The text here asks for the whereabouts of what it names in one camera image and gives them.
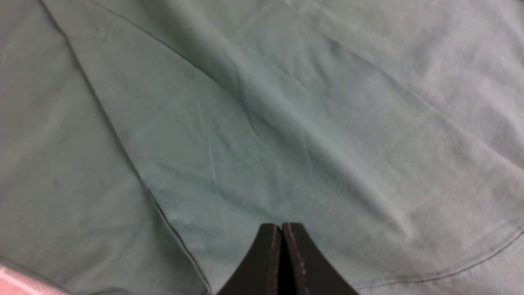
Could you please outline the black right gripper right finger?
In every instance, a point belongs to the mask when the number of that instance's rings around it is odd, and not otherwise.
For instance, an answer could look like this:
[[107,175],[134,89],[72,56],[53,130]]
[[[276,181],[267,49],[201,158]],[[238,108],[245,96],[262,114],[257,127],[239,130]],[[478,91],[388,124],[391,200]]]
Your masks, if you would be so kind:
[[303,224],[284,223],[281,293],[283,295],[357,295],[335,270]]

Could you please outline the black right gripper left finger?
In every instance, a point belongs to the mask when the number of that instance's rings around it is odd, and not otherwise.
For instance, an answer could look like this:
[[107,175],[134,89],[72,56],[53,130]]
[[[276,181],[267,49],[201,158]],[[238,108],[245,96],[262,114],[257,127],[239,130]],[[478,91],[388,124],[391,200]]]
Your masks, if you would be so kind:
[[261,224],[247,254],[219,295],[277,295],[282,233],[276,224]]

